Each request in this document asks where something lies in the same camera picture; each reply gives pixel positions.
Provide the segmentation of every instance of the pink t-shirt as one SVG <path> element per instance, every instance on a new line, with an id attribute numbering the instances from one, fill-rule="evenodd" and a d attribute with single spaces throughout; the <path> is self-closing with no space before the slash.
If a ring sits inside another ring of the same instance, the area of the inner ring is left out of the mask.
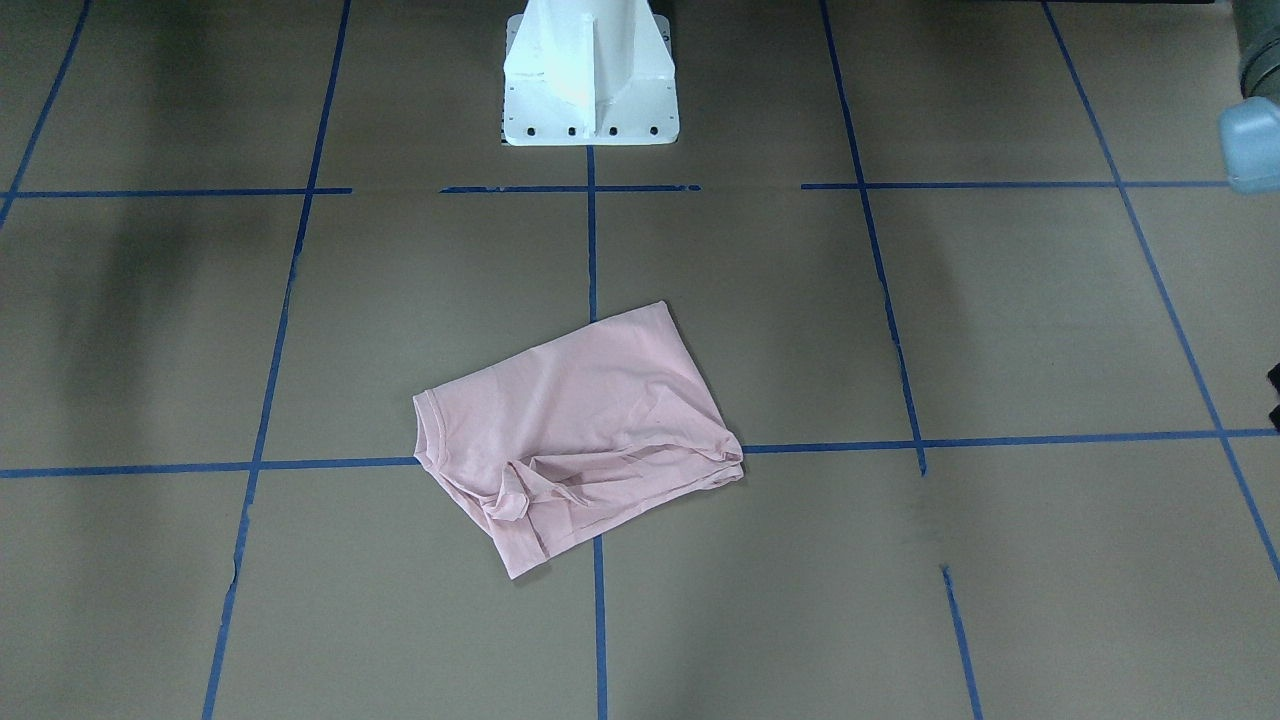
<path id="1" fill-rule="evenodd" d="M 413 397 L 413 456 L 511 578 L 645 510 L 742 477 L 666 302 Z"/>

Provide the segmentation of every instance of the white metal mount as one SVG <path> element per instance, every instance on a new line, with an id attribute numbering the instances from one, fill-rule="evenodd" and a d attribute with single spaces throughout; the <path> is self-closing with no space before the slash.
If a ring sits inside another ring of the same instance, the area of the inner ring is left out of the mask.
<path id="1" fill-rule="evenodd" d="M 511 145 L 660 145 L 680 135 L 671 23 L 646 0 L 529 0 L 507 22 Z"/>

